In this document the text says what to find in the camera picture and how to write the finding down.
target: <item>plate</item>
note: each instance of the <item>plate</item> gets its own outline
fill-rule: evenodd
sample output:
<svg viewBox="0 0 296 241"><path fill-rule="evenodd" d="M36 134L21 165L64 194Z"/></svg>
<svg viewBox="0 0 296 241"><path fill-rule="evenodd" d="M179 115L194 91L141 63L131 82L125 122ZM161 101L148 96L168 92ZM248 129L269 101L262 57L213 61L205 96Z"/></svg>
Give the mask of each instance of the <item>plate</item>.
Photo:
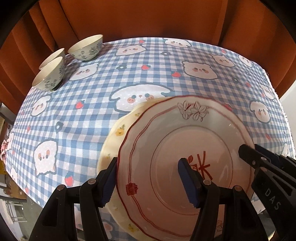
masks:
<svg viewBox="0 0 296 241"><path fill-rule="evenodd" d="M97 163L97 173L106 169L113 157L118 156L119 148L122 144L122 141L124 140L127 130L139 118L139 116L153 104L165 99L167 98L156 98L139 103L130 113L116 121L102 146L100 157ZM129 219L127 212L119 198L117 189L114 189L111 199L105 207L112 215L116 223L125 232L141 241L153 241L152 238L145 235Z"/></svg>
<svg viewBox="0 0 296 241"><path fill-rule="evenodd" d="M242 144L254 148L241 120L214 100L177 96L148 108L118 153L117 191L130 220L153 239L190 239L199 209L189 203L178 174L182 157L204 179L240 185L251 198L254 172L238 156ZM216 236L223 216L220 207Z"/></svg>

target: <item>bowl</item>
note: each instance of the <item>bowl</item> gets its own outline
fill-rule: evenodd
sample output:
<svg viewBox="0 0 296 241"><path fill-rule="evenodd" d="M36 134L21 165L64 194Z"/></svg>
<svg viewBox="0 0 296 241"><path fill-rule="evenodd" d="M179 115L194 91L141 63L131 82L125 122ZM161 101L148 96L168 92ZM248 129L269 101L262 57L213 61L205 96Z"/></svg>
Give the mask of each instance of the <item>bowl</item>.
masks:
<svg viewBox="0 0 296 241"><path fill-rule="evenodd" d="M68 53L78 60L88 61L96 57L100 52L102 43L102 34L90 36L74 44L69 48Z"/></svg>
<svg viewBox="0 0 296 241"><path fill-rule="evenodd" d="M61 82L64 71L64 59L62 56L57 57L39 71L32 86L42 91L52 90Z"/></svg>
<svg viewBox="0 0 296 241"><path fill-rule="evenodd" d="M50 56L48 56L39 66L39 69L43 69L45 65L47 65L50 61L54 60L57 57L63 57L65 59L65 49L61 48L54 53L52 53Z"/></svg>

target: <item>checkered pattern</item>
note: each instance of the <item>checkered pattern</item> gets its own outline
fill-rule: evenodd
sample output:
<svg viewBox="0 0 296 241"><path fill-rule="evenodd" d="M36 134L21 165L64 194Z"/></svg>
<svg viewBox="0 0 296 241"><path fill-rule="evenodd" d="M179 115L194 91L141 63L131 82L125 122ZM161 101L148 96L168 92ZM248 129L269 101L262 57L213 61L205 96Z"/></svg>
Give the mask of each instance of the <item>checkered pattern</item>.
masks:
<svg viewBox="0 0 296 241"><path fill-rule="evenodd" d="M139 44L140 40L144 40L141 45L146 51L115 56L118 47ZM59 184L69 184L65 177L71 177L73 186L95 177L105 138L115 121L125 115L115 111L115 102L109 97L117 89L136 83L166 86L172 90L172 96L196 94L229 104L247 127L254 143L280 154L287 143L290 155L295 156L289 125L264 70L254 62L252 68L246 66L239 60L238 54L229 50L223 53L220 47L188 42L191 47L180 48L165 44L162 38L132 38L105 43L99 55L90 62L81 62L68 55L63 85L54 92L35 90L25 98L12 129L14 139L12 149L7 152L8 173L13 167L18 174L17 184L42 207ZM225 55L235 66L222 66L210 54ZM218 78L206 80L188 76L182 61L208 64ZM98 69L94 75L69 81L78 67L95 62ZM121 64L126 68L117 69ZM142 65L150 65L151 68L144 71ZM181 73L181 77L173 77L172 72ZM259 84L272 89L275 99L263 97ZM31 116L32 106L45 95L50 95L46 109L38 116ZM268 107L269 123L261 123L250 111L252 100L261 101ZM84 106L77 109L79 101L84 101ZM57 122L63 123L60 131L55 127ZM56 174L36 177L33 152L46 139L53 139L58 145ZM133 240L104 210L102 219L113 228L110 238Z"/></svg>

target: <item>red-rimmed plate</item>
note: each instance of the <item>red-rimmed plate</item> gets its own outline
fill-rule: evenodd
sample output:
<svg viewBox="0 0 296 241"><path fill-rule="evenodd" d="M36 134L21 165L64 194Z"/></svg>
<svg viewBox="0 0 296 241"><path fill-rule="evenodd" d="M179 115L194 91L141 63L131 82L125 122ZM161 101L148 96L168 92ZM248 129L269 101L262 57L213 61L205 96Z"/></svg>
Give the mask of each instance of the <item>red-rimmed plate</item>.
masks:
<svg viewBox="0 0 296 241"><path fill-rule="evenodd" d="M240 185L252 197L253 171L238 156L254 147L241 120L220 103L177 96L147 109L128 130L118 154L117 191L132 222L158 240L188 240L198 209L189 203L177 163L186 157L204 179ZM216 235L223 225L219 209Z"/></svg>

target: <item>blue gingham tablecloth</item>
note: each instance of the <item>blue gingham tablecloth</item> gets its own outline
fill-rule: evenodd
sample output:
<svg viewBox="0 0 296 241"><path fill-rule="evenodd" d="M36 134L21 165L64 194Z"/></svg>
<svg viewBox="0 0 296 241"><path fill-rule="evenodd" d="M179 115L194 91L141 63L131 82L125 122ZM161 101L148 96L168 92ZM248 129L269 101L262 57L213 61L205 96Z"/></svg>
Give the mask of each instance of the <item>blue gingham tablecloth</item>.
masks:
<svg viewBox="0 0 296 241"><path fill-rule="evenodd" d="M265 71L232 51L190 40L132 38L105 43L93 60L67 55L62 86L32 88L11 131L6 169L44 207L59 184L95 177L113 124L149 98L196 94L232 110L254 143L295 157L289 124ZM101 209L108 237L133 240ZM75 205L76 226L82 228Z"/></svg>

